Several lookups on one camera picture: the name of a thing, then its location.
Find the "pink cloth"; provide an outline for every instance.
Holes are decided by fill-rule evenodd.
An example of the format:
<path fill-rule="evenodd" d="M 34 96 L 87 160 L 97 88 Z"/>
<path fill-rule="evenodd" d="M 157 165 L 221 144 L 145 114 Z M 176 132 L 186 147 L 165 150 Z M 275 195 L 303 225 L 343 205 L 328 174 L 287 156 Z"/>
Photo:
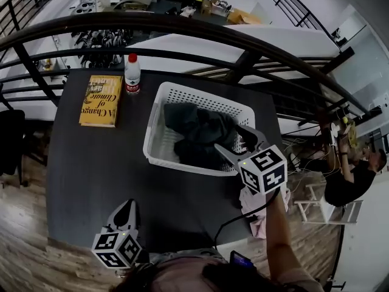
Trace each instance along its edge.
<path fill-rule="evenodd" d="M 281 186 L 281 194 L 284 200 L 285 211 L 289 209 L 287 203 L 291 198 L 291 191 L 286 188 L 286 185 Z M 239 200 L 242 205 L 242 213 L 246 214 L 251 212 L 260 206 L 263 206 L 266 203 L 266 196 L 261 193 L 257 193 L 252 195 L 250 190 L 245 186 L 241 190 L 241 194 L 239 196 Z M 250 228 L 253 236 L 255 238 L 266 239 L 266 208 L 260 210 L 256 214 L 250 215 L 250 217 L 256 216 L 257 220 L 250 223 Z"/>

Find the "desk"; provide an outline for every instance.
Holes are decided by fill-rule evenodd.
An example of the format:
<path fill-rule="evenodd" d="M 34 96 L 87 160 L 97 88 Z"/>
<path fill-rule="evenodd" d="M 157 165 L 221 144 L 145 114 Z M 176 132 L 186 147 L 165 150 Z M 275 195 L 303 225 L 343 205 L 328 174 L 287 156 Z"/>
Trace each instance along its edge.
<path fill-rule="evenodd" d="M 122 92 L 116 128 L 78 124 L 92 74 L 72 71 L 58 107 L 47 168 L 49 236 L 91 247 L 109 214 L 134 198 L 140 206 L 140 242 L 153 252 L 212 245 L 219 226 L 241 214 L 240 177 L 212 177 L 150 165 L 142 147 L 158 87 L 165 81 L 190 86 L 253 108 L 256 127 L 271 144 L 281 145 L 272 97 L 206 80 L 142 72 L 136 96 Z M 223 229 L 218 243 L 251 234 L 246 221 Z"/>
<path fill-rule="evenodd" d="M 160 0 L 158 2 L 152 2 L 149 7 L 149 11 L 158 13 L 158 14 L 165 14 L 166 11 L 169 11 L 173 7 L 177 8 L 179 14 L 181 13 L 181 2 L 176 1 L 168 1 L 168 0 Z M 198 19 L 200 21 L 205 21 L 211 24 L 215 25 L 228 25 L 227 17 L 216 15 L 216 14 L 209 14 L 209 15 L 202 15 L 200 13 L 200 8 L 198 8 L 195 13 L 193 14 L 194 19 Z"/>

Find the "black office chair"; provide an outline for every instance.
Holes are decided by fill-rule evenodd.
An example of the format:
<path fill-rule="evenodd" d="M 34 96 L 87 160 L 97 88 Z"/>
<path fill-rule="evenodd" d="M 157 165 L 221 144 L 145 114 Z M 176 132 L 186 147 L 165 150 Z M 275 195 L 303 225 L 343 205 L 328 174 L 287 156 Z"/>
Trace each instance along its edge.
<path fill-rule="evenodd" d="M 1 94 L 0 102 L 9 110 L 0 112 L 0 175 L 14 175 L 18 169 L 20 185 L 27 186 L 22 181 L 22 154 L 24 152 L 24 111 L 14 110 Z"/>

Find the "white stool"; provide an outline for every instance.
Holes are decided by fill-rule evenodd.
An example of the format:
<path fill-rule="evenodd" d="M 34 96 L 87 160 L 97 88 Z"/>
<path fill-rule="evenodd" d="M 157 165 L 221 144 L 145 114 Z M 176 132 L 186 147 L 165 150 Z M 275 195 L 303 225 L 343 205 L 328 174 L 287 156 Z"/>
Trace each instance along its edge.
<path fill-rule="evenodd" d="M 342 217 L 339 220 L 331 220 L 331 216 L 334 213 L 336 207 L 333 206 L 332 204 L 329 204 L 325 200 L 324 196 L 318 199 L 313 190 L 313 187 L 318 187 L 325 184 L 326 184 L 325 182 L 321 182 L 317 184 L 306 185 L 306 187 L 309 189 L 311 193 L 311 198 L 309 200 L 297 200 L 294 202 L 295 204 L 298 205 L 301 215 L 303 216 L 303 222 L 312 223 L 312 224 L 337 224 L 337 225 L 356 224 L 363 200 L 357 200 L 348 203 L 345 207 L 345 212 L 344 214 L 342 214 Z M 320 208 L 320 212 L 323 215 L 324 221 L 310 220 L 307 217 L 306 211 L 309 209 L 311 205 L 318 206 Z"/>

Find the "yellow book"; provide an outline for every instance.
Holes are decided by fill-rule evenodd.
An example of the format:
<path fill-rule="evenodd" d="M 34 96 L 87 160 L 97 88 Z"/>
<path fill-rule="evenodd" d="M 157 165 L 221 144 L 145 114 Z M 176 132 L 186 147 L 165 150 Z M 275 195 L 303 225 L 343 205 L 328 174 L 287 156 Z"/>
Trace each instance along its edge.
<path fill-rule="evenodd" d="M 93 75 L 86 88 L 81 109 L 81 125 L 114 128 L 123 77 Z"/>

